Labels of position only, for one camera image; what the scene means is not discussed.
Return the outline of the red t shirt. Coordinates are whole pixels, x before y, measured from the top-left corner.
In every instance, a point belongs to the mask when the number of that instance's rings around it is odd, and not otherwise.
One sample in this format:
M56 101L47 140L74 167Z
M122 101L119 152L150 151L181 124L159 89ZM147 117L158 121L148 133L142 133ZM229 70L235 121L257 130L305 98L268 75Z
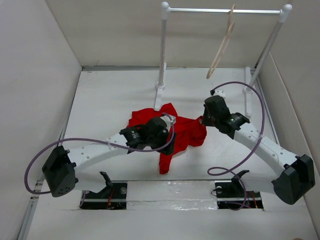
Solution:
M199 147L204 143L207 136L207 128L201 123L203 120L202 116L196 119L179 116L172 103L164 104L159 111L156 111L153 108L144 108L133 111L127 126L133 127L146 124L150 119L162 116L162 113L167 113L176 117L176 122L174 124L174 131L176 133L174 151L171 155L161 153L159 157L159 173L164 175L170 170L173 156L185 151L187 147Z

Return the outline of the beige wooden hanger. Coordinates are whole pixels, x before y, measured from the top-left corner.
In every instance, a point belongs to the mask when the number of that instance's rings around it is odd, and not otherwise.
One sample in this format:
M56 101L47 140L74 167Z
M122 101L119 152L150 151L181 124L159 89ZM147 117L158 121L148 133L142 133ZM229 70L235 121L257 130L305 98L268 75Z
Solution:
M225 35L222 39L222 42L220 44L220 47L208 69L208 72L206 74L206 79L208 80L213 72L215 71L215 69L218 67L226 49L227 49L227 46L229 44L229 41L230 41L230 38L231 38L231 35L234 31L234 27L235 27L235 22L232 20L232 17L233 17L233 14L234 14L234 10L236 8L236 5L233 4L231 9L230 9L230 12L228 14L228 21L227 21L227 28L226 28L226 32L225 32Z

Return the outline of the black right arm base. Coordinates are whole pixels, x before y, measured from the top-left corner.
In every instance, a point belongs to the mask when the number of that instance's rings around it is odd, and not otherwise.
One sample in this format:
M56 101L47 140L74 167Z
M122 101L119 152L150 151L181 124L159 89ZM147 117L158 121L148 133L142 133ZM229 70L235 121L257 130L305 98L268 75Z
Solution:
M211 194L216 197L219 210L229 209L238 211L241 209L263 209L260 192L246 191L240 182L249 170L242 170L230 179L214 181L214 189Z

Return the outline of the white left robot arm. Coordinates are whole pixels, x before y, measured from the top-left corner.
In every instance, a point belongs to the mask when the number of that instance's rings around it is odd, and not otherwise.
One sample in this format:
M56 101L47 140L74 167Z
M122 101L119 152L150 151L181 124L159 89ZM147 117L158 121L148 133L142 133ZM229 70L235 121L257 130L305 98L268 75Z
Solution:
M105 141L90 139L90 145L71 150L62 145L55 147L42 166L50 194L58 198L79 188L107 198L112 191L112 182L105 171L98 172L104 181L96 184L80 176L80 172L102 161L134 152L171 155L176 139L175 122L175 116L163 114L146 124L124 128Z

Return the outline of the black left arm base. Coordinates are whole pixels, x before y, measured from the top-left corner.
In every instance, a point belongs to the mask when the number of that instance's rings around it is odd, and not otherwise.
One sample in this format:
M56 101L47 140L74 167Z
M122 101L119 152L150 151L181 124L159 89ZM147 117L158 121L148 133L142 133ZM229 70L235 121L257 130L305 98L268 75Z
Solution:
M108 174L99 172L104 179L104 188L99 192L83 190L79 208L82 210L126 210L128 183L112 182Z

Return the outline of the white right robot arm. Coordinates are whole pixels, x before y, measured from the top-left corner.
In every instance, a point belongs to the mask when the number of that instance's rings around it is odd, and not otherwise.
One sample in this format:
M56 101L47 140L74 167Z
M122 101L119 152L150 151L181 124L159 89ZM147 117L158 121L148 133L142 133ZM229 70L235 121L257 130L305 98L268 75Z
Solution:
M231 191L242 197L248 191L275 194L288 205L294 205L315 186L313 160L306 154L298 156L276 144L258 131L239 112L230 113L223 97L214 95L204 101L202 123L252 150L276 174L275 178L258 177L232 182Z

